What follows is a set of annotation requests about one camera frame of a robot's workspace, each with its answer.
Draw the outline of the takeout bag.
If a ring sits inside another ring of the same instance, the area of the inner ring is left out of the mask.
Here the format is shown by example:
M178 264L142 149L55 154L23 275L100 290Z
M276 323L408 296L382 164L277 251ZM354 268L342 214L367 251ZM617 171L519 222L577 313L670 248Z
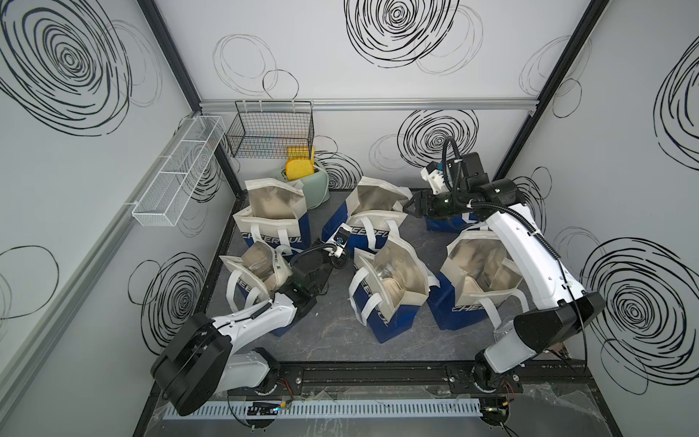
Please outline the takeout bag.
M530 309L520 289L524 275L493 231L463 231L448 245L437 280L439 287L431 292L428 305L443 331L486 319L494 331L503 331L507 323L499 309L509 298L518 300L523 312Z
M311 224L300 182L257 178L245 182L249 206L234 214L248 247L264 242L290 259L311 246Z
M482 223L480 223L479 220L470 214L455 216L447 220L426 218L425 223L428 231L456 234L459 234L466 229L480 229L482 227Z
M385 343L411 329L440 282L414 247L392 233L375 254L355 249L349 303L357 321Z
M376 253L407 218L403 207L412 199L411 191L378 178L362 177L346 200L323 226L321 238L327 241L345 224L351 228L346 246Z
M293 324L297 306L280 291L291 277L291 267L279 251L256 242L240 257L220 259L229 271L225 296L231 313L215 317L214 324L234 347Z

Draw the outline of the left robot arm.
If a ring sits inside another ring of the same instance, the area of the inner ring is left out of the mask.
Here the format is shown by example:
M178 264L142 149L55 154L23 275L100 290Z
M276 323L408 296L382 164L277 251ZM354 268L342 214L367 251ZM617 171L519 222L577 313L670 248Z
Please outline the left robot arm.
M291 276L271 298L215 318L198 312L184 322L151 367L156 384L179 415L194 413L223 391L275 389L278 362L262 348L238 351L311 312L331 273L347 264L348 242L347 236L336 236L295 255L289 264Z

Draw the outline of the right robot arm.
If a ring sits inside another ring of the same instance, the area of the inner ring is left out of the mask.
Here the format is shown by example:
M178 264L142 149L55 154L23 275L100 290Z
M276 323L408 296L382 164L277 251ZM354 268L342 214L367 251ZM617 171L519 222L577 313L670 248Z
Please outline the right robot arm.
M583 333L602 312L605 300L598 292L586 291L564 267L516 184L506 178L489 180L479 155L462 155L455 138L442 143L441 162L431 162L420 174L429 189L416 192L405 211L431 220L473 213L511 255L535 305L514 318L511 331L476 355L473 382L492 393L515 367Z

